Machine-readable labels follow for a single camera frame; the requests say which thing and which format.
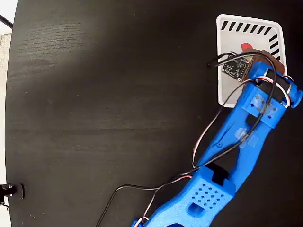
circuit board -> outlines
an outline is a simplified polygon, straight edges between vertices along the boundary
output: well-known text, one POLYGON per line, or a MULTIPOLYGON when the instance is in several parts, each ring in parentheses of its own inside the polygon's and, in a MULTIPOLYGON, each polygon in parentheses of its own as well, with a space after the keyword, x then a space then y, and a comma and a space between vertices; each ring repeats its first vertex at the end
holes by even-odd
POLYGON ((250 61, 245 58, 232 60, 223 65, 222 72, 235 78, 237 81, 242 81, 250 68, 250 61))

brown object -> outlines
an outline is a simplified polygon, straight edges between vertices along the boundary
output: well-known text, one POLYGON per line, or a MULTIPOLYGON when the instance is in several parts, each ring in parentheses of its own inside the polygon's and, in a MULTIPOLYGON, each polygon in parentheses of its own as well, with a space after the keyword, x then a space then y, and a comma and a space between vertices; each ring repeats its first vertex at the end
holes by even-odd
MULTIPOLYGON (((282 75, 284 75, 284 65, 281 62, 279 62, 277 59, 275 59, 274 56, 271 55, 270 53, 268 53, 267 51, 265 51, 265 50, 259 51, 256 49, 246 49, 245 51, 243 51, 243 53, 245 53, 245 52, 258 52, 258 53, 265 54, 267 57, 269 57, 274 62, 276 70, 278 72, 280 72, 282 75)), ((253 57, 253 61, 262 61, 266 65, 270 66, 269 62, 266 59, 259 57, 259 56, 253 57)))

blue plastic bracket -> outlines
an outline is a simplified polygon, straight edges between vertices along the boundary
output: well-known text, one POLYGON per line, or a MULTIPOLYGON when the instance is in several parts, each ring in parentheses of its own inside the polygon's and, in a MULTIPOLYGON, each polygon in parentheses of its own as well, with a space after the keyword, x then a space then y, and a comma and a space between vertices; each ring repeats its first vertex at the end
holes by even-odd
MULTIPOLYGON (((252 67, 249 77, 264 76, 269 66, 257 62, 252 67)), ((303 92, 291 83, 289 96, 292 107, 296 107, 302 99, 303 92)), ((222 128, 219 130, 197 166, 202 166, 223 148, 237 143, 251 128, 247 123, 249 115, 258 117, 268 94, 253 84, 248 84, 222 128)), ((214 172, 204 166, 194 173, 193 178, 184 189, 172 200, 162 205, 151 216, 144 227, 173 227, 175 224, 184 227, 208 227, 214 217, 234 197, 252 172, 264 141, 271 129, 281 120, 286 108, 275 99, 270 101, 264 116, 253 133, 239 146, 236 165, 229 178, 222 185, 213 182, 214 172)))

red object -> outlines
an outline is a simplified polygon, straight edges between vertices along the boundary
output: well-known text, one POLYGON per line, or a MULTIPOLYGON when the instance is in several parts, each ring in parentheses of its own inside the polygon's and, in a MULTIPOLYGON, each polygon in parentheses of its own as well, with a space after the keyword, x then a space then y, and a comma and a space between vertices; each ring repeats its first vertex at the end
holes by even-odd
POLYGON ((243 43, 241 44, 242 51, 245 51, 246 49, 252 49, 252 46, 249 43, 243 43))

black table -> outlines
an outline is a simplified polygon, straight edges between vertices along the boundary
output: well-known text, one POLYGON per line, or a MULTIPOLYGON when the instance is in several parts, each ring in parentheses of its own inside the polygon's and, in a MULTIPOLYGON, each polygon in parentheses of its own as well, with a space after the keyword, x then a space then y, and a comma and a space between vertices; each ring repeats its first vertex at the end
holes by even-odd
MULTIPOLYGON (((14 227, 93 227, 116 186, 159 185, 191 168, 193 144, 219 107, 217 73, 205 63, 221 13, 280 23, 289 75, 303 87, 299 3, 19 1, 5 118, 7 179, 26 190, 9 201, 14 227)), ((302 104, 288 111, 212 226, 303 223, 302 113, 302 104)), ((164 189, 151 209, 183 185, 164 189)), ((121 191, 101 226, 129 227, 151 196, 121 191)))

